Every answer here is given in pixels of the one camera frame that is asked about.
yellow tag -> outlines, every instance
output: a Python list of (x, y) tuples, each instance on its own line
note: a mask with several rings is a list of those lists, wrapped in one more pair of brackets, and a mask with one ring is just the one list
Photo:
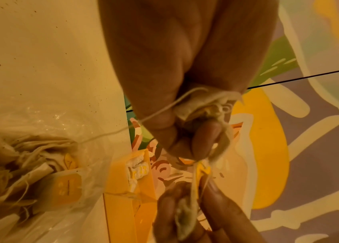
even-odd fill
[(199, 161), (196, 166), (196, 171), (194, 172), (196, 176), (196, 185), (194, 190), (199, 191), (199, 185), (200, 185), (200, 180), (204, 175), (209, 175), (211, 174), (211, 167), (210, 166), (204, 166), (204, 164)]
[(52, 205), (55, 207), (74, 203), (82, 196), (82, 177), (77, 173), (58, 177), (52, 191)]
[(74, 158), (69, 153), (67, 153), (64, 156), (64, 163), (66, 164), (66, 167), (69, 170), (78, 168), (78, 163), (74, 160)]

string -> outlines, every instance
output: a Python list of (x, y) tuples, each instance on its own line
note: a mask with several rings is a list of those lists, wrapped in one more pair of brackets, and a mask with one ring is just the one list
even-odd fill
[[(208, 91), (207, 88), (204, 88), (204, 87), (197, 87), (197, 88), (193, 88), (191, 90), (189, 90), (188, 92), (184, 93), (182, 96), (180, 96), (178, 99), (176, 99), (174, 102), (172, 102), (171, 104), (163, 107), (162, 109), (158, 110), (157, 112), (153, 113), (152, 115), (149, 115), (143, 119), (140, 119), (140, 122), (141, 123), (144, 123), (154, 117), (156, 117), (157, 115), (165, 112), (166, 110), (169, 110), (171, 109), (172, 107), (174, 107), (175, 105), (179, 104), (182, 100), (184, 100), (185, 98), (187, 98), (190, 94), (192, 94), (193, 92), (195, 91), (198, 91), (198, 90), (203, 90), (203, 91)], [(134, 125), (130, 125), (130, 126), (127, 126), (127, 127), (124, 127), (122, 129), (119, 129), (119, 130), (116, 130), (114, 132), (110, 132), (110, 133), (103, 133), (103, 134), (100, 134), (100, 135), (97, 135), (97, 136), (94, 136), (88, 140), (85, 140), (85, 141), (82, 141), (80, 142), (79, 144), (84, 144), (84, 143), (87, 143), (87, 142), (91, 142), (91, 141), (94, 141), (96, 139), (99, 139), (99, 138), (102, 138), (102, 137), (105, 137), (105, 136), (110, 136), (110, 135), (115, 135), (115, 134), (118, 134), (122, 131), (125, 131), (125, 130), (128, 130), (130, 128), (133, 128)]]

